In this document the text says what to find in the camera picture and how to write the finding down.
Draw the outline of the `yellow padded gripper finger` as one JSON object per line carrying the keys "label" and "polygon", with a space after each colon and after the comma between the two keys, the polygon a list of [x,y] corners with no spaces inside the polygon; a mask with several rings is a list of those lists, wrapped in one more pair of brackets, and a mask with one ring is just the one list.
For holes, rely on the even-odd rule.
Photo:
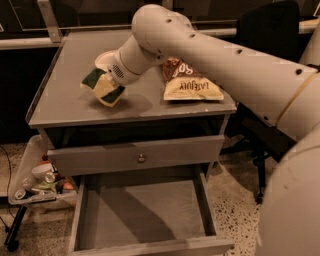
{"label": "yellow padded gripper finger", "polygon": [[125,88],[115,82],[111,75],[103,74],[98,79],[93,92],[102,100],[116,100],[118,99]]}

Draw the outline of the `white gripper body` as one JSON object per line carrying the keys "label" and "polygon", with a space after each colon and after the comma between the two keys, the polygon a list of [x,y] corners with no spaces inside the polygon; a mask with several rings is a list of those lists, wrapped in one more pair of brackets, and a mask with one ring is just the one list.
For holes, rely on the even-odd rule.
{"label": "white gripper body", "polygon": [[109,52],[107,69],[114,80],[122,85],[136,81],[140,74],[135,70],[136,53],[124,48]]}

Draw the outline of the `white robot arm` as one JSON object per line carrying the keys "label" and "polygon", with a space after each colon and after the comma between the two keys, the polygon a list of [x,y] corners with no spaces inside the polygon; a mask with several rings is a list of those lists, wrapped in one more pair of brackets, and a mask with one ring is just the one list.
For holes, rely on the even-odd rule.
{"label": "white robot arm", "polygon": [[127,85],[168,57],[191,65],[296,140],[265,190],[256,255],[320,256],[320,72],[202,34],[159,5],[141,7],[129,39],[96,64]]}

